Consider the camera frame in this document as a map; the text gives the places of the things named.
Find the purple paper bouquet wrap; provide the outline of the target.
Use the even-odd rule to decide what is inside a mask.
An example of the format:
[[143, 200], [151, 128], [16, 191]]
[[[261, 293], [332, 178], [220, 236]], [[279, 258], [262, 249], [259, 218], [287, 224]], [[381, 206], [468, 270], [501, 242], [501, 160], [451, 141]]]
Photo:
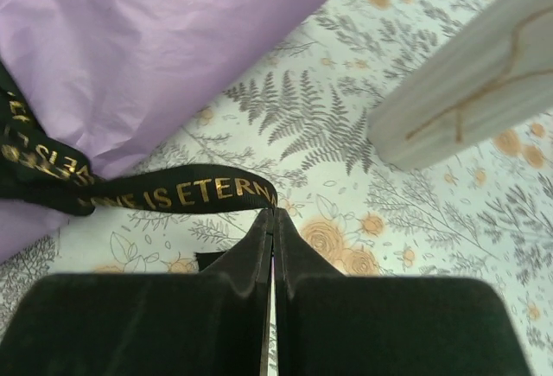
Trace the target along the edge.
[[[6, 67], [44, 131], [129, 176], [324, 0], [1, 0]], [[1, 256], [69, 215], [1, 198]]]

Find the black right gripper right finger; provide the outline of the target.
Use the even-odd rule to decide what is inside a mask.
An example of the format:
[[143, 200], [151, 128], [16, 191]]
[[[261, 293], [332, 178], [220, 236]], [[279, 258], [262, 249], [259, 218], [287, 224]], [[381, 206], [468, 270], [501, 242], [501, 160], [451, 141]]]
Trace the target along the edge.
[[281, 375], [527, 375], [505, 306], [464, 277], [350, 277], [274, 212]]

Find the black ribbon gold lettering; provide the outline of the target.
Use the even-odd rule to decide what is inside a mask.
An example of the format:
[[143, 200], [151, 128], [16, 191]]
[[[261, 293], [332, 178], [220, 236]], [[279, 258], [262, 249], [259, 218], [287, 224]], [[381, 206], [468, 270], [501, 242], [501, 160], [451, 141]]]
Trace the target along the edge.
[[176, 214], [276, 209], [270, 181], [217, 164], [189, 164], [106, 180], [85, 154], [42, 128], [6, 67], [1, 69], [1, 198], [73, 217], [97, 207]]

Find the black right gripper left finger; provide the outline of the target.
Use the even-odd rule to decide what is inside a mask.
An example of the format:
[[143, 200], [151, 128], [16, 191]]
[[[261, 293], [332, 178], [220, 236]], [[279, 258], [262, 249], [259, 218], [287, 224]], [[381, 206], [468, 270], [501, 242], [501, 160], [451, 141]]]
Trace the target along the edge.
[[195, 274], [44, 277], [8, 326], [2, 374], [266, 374], [274, 216]]

